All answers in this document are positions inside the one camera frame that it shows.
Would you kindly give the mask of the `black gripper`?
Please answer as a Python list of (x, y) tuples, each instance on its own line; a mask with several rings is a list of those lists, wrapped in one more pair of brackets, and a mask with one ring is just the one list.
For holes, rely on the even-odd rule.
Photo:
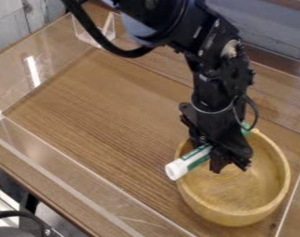
[(219, 144), (210, 151), (208, 170), (216, 174), (234, 164), (246, 171), (251, 164), (253, 148), (242, 134), (247, 127), (241, 123), (245, 118), (246, 103), (238, 100), (234, 106), (220, 114), (203, 114), (190, 103), (178, 105), (180, 121), (188, 127), (188, 135), (194, 148), (206, 143)]

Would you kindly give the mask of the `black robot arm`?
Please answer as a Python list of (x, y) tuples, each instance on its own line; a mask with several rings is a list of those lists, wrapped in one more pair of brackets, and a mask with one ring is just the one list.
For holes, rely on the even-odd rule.
[(242, 134), (245, 110), (255, 107), (247, 96), (255, 72), (238, 28), (204, 0), (102, 0), (120, 12), (124, 30), (139, 44), (119, 48), (96, 28), (76, 0), (61, 0), (92, 39), (114, 55), (135, 58), (168, 46), (186, 58), (192, 75), (191, 100), (178, 106), (194, 147), (211, 146), (208, 170), (228, 164), (247, 169), (254, 154)]

